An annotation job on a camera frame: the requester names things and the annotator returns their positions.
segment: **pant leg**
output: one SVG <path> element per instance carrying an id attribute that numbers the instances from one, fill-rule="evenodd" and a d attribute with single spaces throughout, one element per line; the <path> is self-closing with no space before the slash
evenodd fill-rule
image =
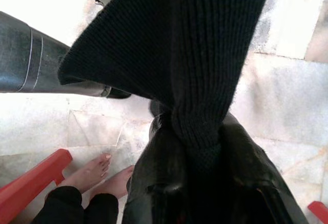
<path id="1" fill-rule="evenodd" d="M 82 196 L 75 187 L 58 187 L 49 193 L 44 207 L 31 224 L 82 224 Z"/>
<path id="2" fill-rule="evenodd" d="M 94 196 L 85 209 L 85 224 L 116 224 L 118 200 L 111 194 Z"/>

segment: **black fabric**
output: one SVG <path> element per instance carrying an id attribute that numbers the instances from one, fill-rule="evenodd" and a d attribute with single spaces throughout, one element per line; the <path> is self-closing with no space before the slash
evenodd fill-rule
<path id="1" fill-rule="evenodd" d="M 62 84 L 92 80 L 154 99 L 170 111 L 187 149 L 191 205 L 200 213 L 195 219 L 203 215 L 199 207 L 218 203 L 210 193 L 220 178 L 219 126 L 264 2 L 112 0 L 58 71 Z"/>
<path id="2" fill-rule="evenodd" d="M 99 194 L 84 210 L 82 196 L 75 187 L 58 187 L 49 193 L 44 207 L 31 224 L 116 224 L 117 198 Z"/>

